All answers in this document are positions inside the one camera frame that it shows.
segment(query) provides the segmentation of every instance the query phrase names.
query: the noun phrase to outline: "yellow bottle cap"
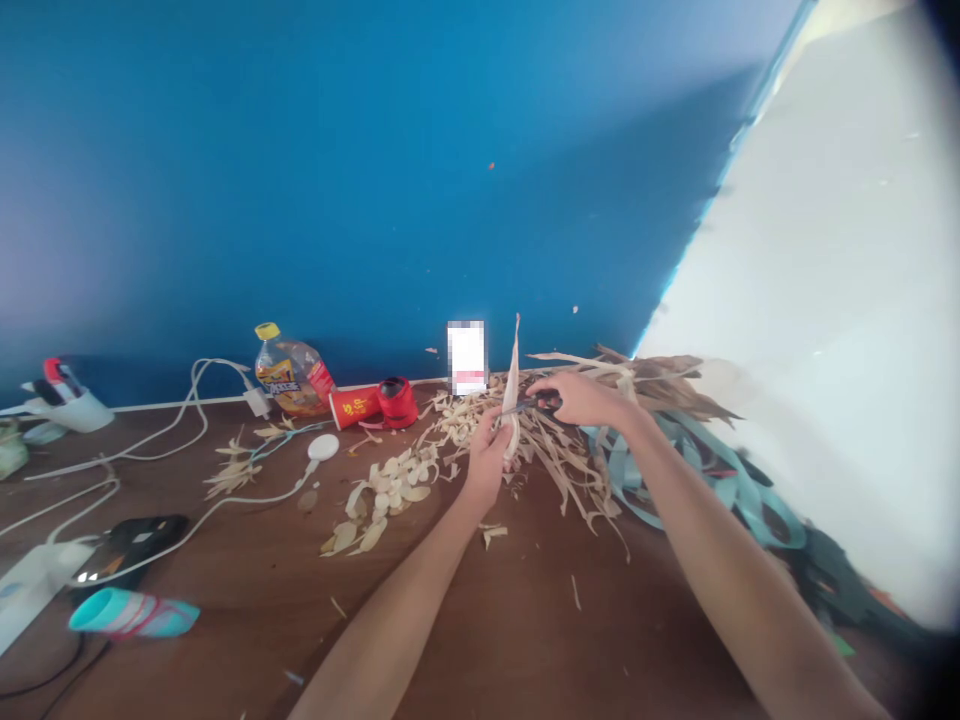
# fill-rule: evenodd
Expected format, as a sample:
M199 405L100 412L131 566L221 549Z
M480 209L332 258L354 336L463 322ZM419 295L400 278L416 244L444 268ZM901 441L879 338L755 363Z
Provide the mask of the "yellow bottle cap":
M272 340L277 335L280 334L280 328L277 327L276 323L263 323L263 325L257 325L255 330L257 337L261 340Z

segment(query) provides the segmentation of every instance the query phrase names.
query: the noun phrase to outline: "scissors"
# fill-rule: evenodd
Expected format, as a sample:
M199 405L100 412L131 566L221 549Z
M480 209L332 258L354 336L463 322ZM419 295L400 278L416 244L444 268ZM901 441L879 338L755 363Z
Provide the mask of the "scissors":
M561 425L567 425L567 423L561 422L554 418L554 413L557 412L561 407L563 407L563 398L560 397L560 393L556 390L541 390L538 393L534 393L528 398L520 400L516 407L512 410L506 410L505 412L500 413L500 417L504 415L510 415L511 413L520 412L521 410L539 410L544 415L548 416L551 420Z

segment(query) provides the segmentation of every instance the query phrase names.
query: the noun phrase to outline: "left hand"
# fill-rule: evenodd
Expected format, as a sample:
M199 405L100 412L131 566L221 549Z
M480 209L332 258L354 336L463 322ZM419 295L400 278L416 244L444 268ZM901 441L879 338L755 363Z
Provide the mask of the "left hand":
M493 431L493 422L501 410L500 407L487 410L480 418L480 425L470 440L470 467L463 489L470 493L473 502L477 503L484 513L497 501L503 475L503 453L506 452L513 435L513 426L509 424L496 432Z

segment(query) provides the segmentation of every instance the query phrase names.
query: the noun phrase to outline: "bottle label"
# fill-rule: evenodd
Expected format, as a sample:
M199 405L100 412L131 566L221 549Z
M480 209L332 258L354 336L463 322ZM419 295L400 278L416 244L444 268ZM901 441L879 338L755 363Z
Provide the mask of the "bottle label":
M258 368L257 379L274 397L286 395L295 403L306 400L300 392L300 383L293 376L293 363L290 360L277 363L272 368Z
M310 380L313 389L317 391L320 400L326 405L327 398L330 396L330 393L337 389L337 386L333 382L333 377L331 377L330 371L327 370L327 366L323 364L322 360L310 369L310 374L307 376L307 379Z

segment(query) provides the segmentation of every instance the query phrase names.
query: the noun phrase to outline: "smartphone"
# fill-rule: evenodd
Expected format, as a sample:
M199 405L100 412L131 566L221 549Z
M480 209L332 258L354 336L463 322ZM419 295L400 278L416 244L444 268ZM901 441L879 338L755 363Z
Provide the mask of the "smartphone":
M124 520L107 533L104 542L93 551L93 555L73 576L73 579L82 586L85 582L103 580L105 577L115 575L121 570L153 557L183 537L189 523L185 515ZM77 606L97 590L105 587L135 590L149 569L150 566L145 565L112 582L98 583L88 588L74 588L70 594L71 600L74 606Z
M469 395L487 389L487 334L483 320L453 320L447 323L447 358L450 364L450 394Z

